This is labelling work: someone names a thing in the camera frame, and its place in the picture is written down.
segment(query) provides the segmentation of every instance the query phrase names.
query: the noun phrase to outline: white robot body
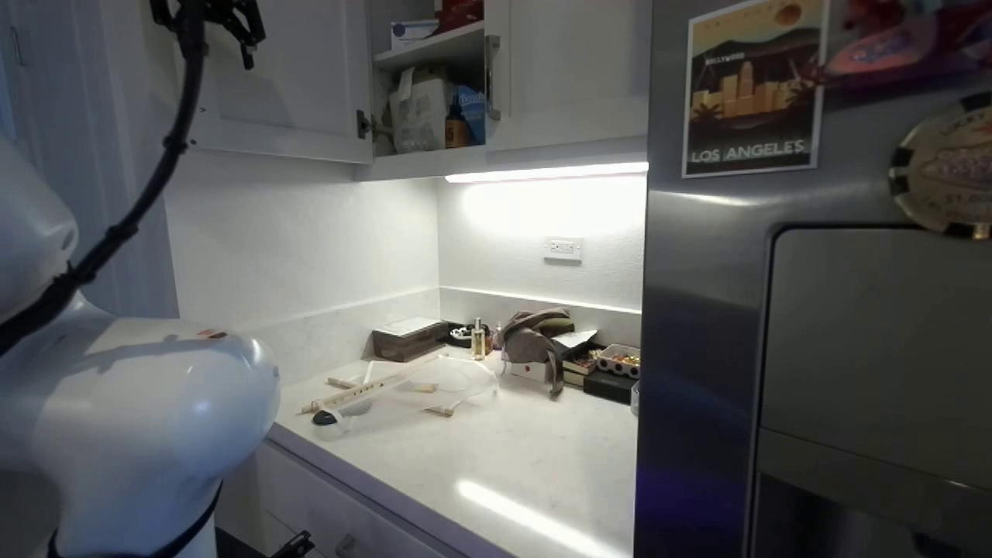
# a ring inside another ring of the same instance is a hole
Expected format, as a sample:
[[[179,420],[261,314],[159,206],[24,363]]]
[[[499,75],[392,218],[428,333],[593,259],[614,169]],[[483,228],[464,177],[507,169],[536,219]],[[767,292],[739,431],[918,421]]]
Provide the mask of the white robot body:
[[[0,318],[73,248],[73,219],[0,138]],[[77,296],[0,357],[0,472],[57,490],[64,558],[148,555],[188,529],[272,426],[280,379],[250,339],[117,318]],[[203,527],[184,558],[209,558]]]

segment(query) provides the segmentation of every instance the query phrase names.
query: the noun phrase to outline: white backsplash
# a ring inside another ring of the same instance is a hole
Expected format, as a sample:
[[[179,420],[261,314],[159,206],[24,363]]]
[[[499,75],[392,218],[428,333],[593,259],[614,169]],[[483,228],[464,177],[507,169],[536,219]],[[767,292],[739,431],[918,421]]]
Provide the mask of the white backsplash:
[[[540,314],[562,306],[571,314],[575,330],[594,330],[600,344],[640,344],[640,314],[623,306],[594,306],[583,301],[562,299],[525,299],[510,292],[467,292],[467,287],[441,287],[441,316],[453,323],[483,318],[499,330],[513,314]]]
[[[285,381],[370,354],[376,324],[566,306],[638,344],[643,177],[441,185],[195,153],[168,196],[184,318],[261,339]],[[579,268],[542,259],[575,237]]]
[[[390,323],[402,323],[408,316],[436,318],[436,287],[360,301],[324,314],[265,323],[242,333],[265,344],[265,350],[272,350],[285,384],[296,384],[335,365],[364,361],[371,354],[370,333]]]

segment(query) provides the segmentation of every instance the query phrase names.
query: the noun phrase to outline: bottle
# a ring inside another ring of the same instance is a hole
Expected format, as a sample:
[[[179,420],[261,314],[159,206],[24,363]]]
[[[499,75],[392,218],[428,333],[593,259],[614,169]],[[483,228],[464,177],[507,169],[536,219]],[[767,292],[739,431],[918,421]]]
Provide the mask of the bottle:
[[[486,330],[480,318],[470,323],[467,339],[470,339],[470,357],[483,361],[488,354],[488,342],[486,342]]]
[[[447,131],[443,131],[447,148],[460,148],[460,146],[467,146],[467,125],[464,125],[464,117],[460,117],[459,102],[449,106],[443,126],[447,126]]]

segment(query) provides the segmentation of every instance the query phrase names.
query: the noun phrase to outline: kitchen counter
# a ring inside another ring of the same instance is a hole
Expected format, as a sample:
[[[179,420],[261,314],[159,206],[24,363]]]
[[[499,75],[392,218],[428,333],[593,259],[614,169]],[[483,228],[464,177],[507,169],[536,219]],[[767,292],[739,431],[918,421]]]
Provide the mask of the kitchen counter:
[[[371,363],[371,379],[396,369],[478,365],[464,350],[419,363]],[[270,444],[339,477],[396,519],[464,555],[631,555],[636,415],[630,405],[566,388],[548,400],[506,379],[443,420],[415,394],[376,397],[335,429],[300,409],[335,394],[329,379],[355,381],[361,363],[283,388]]]

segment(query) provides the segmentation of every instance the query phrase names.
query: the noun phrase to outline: electrical outlet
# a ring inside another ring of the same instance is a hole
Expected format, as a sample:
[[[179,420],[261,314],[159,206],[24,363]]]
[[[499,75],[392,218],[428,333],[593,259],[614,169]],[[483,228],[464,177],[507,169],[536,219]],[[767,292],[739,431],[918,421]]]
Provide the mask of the electrical outlet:
[[[544,237],[542,256],[548,262],[583,262],[584,259],[584,238],[583,237]]]

